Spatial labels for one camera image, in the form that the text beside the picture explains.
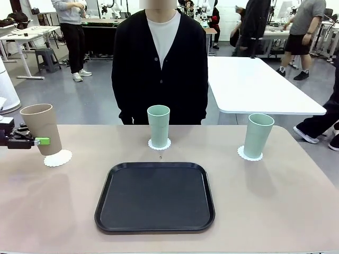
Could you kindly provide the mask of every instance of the black tray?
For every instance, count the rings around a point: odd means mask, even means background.
[[[104,233],[200,231],[214,218],[207,174],[188,162],[116,165],[95,211]]]

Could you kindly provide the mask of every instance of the paper cup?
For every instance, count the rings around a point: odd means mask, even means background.
[[[147,110],[148,123],[151,129],[151,142],[156,148],[167,145],[168,125],[170,123],[170,108],[155,105]]]
[[[274,119],[265,114],[252,114],[248,117],[244,154],[256,159],[261,156],[270,135]]]
[[[57,118],[50,104],[37,104],[20,110],[23,121],[35,138],[49,138],[50,144],[38,146],[44,156],[54,155],[62,150]]]

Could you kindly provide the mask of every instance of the white t-shirt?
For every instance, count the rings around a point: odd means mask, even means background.
[[[178,32],[180,17],[181,15],[177,11],[174,17],[165,23],[156,23],[147,19],[155,48],[159,55],[161,68],[163,68],[164,59],[173,44],[176,33]]]

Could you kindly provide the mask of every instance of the white paper coaster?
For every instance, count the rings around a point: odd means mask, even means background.
[[[249,160],[249,161],[259,161],[263,158],[263,153],[261,153],[260,157],[259,158],[256,158],[256,159],[252,159],[250,157],[247,157],[245,154],[244,154],[244,147],[245,146],[241,146],[238,148],[238,154],[240,155],[240,157],[242,157],[243,159],[245,160]]]
[[[152,140],[151,139],[148,140],[148,146],[151,147],[152,149],[158,150],[158,151],[162,151],[162,150],[165,150],[165,149],[169,148],[171,146],[171,144],[172,144],[171,140],[167,139],[167,145],[165,145],[164,147],[159,148],[159,147],[154,147],[152,145]]]
[[[59,167],[63,164],[68,163],[72,158],[72,152],[68,150],[61,150],[55,155],[46,156],[43,163],[47,167]]]

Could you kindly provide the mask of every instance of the gray shirt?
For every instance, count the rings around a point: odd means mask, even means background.
[[[77,0],[51,0],[57,11],[60,23],[81,25],[80,8],[72,7],[67,9],[67,3],[78,2]]]
[[[325,0],[302,1],[300,7],[298,8],[298,12],[294,18],[290,34],[293,35],[306,34],[313,18],[317,16],[324,17],[325,9],[326,9]]]

